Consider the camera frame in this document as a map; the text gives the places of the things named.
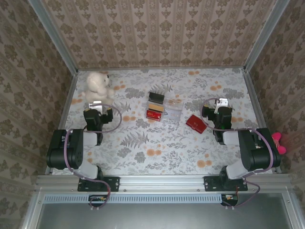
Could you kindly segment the white plush teddy bear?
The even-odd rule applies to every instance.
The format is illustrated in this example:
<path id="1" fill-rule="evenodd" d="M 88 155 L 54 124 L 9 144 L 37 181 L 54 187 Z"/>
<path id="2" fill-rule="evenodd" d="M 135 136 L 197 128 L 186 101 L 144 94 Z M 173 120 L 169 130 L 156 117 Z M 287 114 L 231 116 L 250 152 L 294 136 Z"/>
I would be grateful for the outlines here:
<path id="1" fill-rule="evenodd" d="M 83 92 L 88 103 L 101 101 L 103 104 L 112 105 L 114 90 L 109 87 L 110 79 L 107 74 L 101 72 L 90 72 L 87 76 L 86 91 Z"/>

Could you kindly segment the thin aluminium edge rail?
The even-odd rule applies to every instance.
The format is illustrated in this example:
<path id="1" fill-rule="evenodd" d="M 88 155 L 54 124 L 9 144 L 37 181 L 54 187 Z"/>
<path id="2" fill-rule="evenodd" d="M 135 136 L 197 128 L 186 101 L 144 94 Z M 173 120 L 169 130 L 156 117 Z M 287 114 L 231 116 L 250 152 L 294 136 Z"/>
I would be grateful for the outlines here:
<path id="1" fill-rule="evenodd" d="M 244 69 L 242 65 L 233 66 L 162 66 L 162 67 L 116 67 L 116 68 L 79 68 L 78 71 L 120 71 L 120 70 L 164 70 L 164 69 Z"/>

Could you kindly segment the pink striped plush doll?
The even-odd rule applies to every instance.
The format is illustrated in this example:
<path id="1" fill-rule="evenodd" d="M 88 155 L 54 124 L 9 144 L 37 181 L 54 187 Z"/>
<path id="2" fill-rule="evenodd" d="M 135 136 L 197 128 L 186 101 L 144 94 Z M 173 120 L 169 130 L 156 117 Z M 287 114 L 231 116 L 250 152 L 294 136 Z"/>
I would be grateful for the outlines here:
<path id="1" fill-rule="evenodd" d="M 277 148 L 277 151 L 280 155 L 284 155 L 286 153 L 286 148 L 280 144 L 282 134 L 279 132 L 275 132 L 272 134 L 272 139 Z"/>

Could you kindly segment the aluminium frame post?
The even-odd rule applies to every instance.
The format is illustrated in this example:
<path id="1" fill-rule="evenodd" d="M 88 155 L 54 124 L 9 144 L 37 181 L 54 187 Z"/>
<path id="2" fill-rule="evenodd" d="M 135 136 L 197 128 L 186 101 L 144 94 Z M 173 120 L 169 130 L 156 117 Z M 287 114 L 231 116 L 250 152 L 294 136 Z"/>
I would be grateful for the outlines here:
<path id="1" fill-rule="evenodd" d="M 288 6 L 290 0 L 277 0 L 273 9 L 271 10 L 256 42 L 253 45 L 252 50 L 250 51 L 245 64 L 244 70 L 246 73 L 249 73 L 251 68 L 253 67 L 255 61 L 259 57 L 262 49 L 266 45 L 268 39 L 270 38 L 275 26 L 280 20 L 283 12 Z"/>
<path id="2" fill-rule="evenodd" d="M 28 0 L 35 13 L 37 14 L 39 20 L 41 21 L 44 29 L 48 33 L 50 39 L 54 43 L 57 51 L 61 55 L 63 61 L 71 72 L 72 76 L 77 75 L 78 67 L 76 66 L 75 61 L 70 55 L 67 46 L 64 43 L 64 40 L 61 38 L 58 29 L 55 26 L 55 23 L 52 21 L 50 14 L 47 12 L 41 0 Z"/>

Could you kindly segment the black card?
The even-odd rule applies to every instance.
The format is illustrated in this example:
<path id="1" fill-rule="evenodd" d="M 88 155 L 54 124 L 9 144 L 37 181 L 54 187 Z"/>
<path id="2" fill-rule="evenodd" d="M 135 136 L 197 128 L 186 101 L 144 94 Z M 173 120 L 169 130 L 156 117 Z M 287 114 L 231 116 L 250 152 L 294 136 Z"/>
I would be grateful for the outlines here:
<path id="1" fill-rule="evenodd" d="M 150 92 L 149 93 L 149 102 L 153 102 L 153 103 L 157 103 L 157 104 L 163 104 L 164 95 Z"/>

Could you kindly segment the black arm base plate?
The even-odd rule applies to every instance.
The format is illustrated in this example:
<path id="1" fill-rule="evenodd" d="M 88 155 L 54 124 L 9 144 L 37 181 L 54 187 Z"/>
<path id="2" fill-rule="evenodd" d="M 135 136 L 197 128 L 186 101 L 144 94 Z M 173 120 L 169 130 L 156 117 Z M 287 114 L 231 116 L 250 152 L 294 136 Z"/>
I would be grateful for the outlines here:
<path id="1" fill-rule="evenodd" d="M 110 188 L 111 192 L 118 192 L 120 186 L 120 177 L 106 176 L 103 178 Z M 79 192 L 107 192 L 107 187 L 101 182 L 92 182 L 84 179 L 79 179 L 78 188 Z"/>
<path id="2" fill-rule="evenodd" d="M 205 176 L 204 188 L 207 192 L 212 191 L 247 191 L 248 186 L 242 179 L 231 180 L 219 176 Z"/>

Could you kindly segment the red leather card holder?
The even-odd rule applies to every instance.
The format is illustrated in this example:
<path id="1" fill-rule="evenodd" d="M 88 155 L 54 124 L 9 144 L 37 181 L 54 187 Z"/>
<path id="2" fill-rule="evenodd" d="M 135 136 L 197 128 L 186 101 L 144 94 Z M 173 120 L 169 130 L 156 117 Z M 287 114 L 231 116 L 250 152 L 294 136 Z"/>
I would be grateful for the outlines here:
<path id="1" fill-rule="evenodd" d="M 190 116 L 190 118 L 186 121 L 186 125 L 200 134 L 202 134 L 206 129 L 204 122 L 195 115 Z"/>

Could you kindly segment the grey metal panel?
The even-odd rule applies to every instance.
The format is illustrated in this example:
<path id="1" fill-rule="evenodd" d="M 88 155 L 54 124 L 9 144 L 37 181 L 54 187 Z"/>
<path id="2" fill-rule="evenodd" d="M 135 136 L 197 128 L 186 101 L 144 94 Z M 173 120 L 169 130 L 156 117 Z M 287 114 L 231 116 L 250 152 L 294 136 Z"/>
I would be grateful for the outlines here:
<path id="1" fill-rule="evenodd" d="M 239 208 L 221 204 L 46 204 L 37 229 L 292 229 L 278 194 L 259 194 Z"/>

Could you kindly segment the clear acrylic card stand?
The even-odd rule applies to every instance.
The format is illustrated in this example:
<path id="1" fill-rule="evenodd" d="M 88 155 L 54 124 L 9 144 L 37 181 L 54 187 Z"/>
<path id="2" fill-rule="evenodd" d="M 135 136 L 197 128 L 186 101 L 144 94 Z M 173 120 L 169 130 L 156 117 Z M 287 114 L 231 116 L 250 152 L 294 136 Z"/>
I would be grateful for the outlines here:
<path id="1" fill-rule="evenodd" d="M 183 102 L 169 99 L 164 94 L 149 92 L 145 116 L 148 119 L 166 124 L 178 124 L 183 109 Z"/>

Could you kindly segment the gold VIP card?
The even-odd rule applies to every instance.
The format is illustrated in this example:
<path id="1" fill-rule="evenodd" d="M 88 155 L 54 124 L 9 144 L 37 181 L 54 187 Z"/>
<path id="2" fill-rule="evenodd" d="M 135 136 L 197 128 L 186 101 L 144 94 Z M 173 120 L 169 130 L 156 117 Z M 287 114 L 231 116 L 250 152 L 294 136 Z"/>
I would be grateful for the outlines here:
<path id="1" fill-rule="evenodd" d="M 154 111 L 160 112 L 160 113 L 162 113 L 164 111 L 164 107 L 161 105 L 157 105 L 157 104 L 148 104 L 148 109 L 154 110 Z"/>

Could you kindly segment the wide aluminium frame beam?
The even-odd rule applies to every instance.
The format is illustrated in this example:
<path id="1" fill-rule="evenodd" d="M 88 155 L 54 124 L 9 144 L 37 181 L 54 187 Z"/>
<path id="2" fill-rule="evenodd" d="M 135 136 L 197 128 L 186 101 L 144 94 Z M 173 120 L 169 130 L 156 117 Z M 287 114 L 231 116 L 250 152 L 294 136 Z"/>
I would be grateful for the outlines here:
<path id="1" fill-rule="evenodd" d="M 118 193 L 203 193 L 206 175 L 120 175 Z M 258 174 L 246 179 L 248 193 L 261 187 L 262 193 L 288 191 L 292 189 L 287 174 Z M 38 176 L 35 191 L 46 193 L 72 193 L 77 191 L 79 179 L 70 175 Z"/>

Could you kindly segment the aluminium side rail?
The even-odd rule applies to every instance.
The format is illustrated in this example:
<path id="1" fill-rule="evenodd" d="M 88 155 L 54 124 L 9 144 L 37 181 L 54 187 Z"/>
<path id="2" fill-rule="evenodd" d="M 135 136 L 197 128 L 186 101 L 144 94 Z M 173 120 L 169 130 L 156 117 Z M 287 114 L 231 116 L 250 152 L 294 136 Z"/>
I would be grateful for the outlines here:
<path id="1" fill-rule="evenodd" d="M 241 70 L 242 70 L 243 78 L 244 78 L 245 85 L 247 88 L 247 93 L 251 100 L 251 104 L 252 104 L 252 108 L 253 108 L 253 111 L 255 114 L 256 123 L 258 125 L 258 128 L 265 128 L 266 122 L 265 122 L 263 112 L 260 107 L 257 95 L 256 95 L 256 91 L 255 91 L 251 76 L 250 76 L 249 72 L 247 72 L 244 68 L 242 68 Z"/>
<path id="2" fill-rule="evenodd" d="M 78 72 L 76 72 L 76 74 L 74 74 L 72 76 L 72 81 L 71 81 L 71 85 L 67 94 L 67 98 L 66 98 L 66 102 L 64 104 L 63 107 L 63 111 L 61 114 L 61 119 L 58 125 L 58 129 L 64 129 L 65 128 L 65 124 L 66 124 L 66 120 L 68 117 L 68 113 L 69 113 L 69 109 L 70 109 L 70 105 L 72 103 L 72 99 L 73 99 L 73 94 L 74 94 L 74 90 L 76 88 L 76 83 L 78 80 Z"/>

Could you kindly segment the black connector box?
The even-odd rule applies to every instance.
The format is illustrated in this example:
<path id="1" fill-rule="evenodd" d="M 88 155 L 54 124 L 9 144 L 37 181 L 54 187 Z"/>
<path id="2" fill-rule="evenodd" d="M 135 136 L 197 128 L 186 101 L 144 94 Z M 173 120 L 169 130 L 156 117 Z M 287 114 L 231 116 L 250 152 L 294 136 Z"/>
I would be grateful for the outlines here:
<path id="1" fill-rule="evenodd" d="M 107 195 L 89 195 L 88 201 L 91 208 L 100 208 L 107 200 Z"/>
<path id="2" fill-rule="evenodd" d="M 238 203 L 238 195 L 237 194 L 222 194 L 221 195 L 221 205 L 222 206 L 235 206 Z"/>

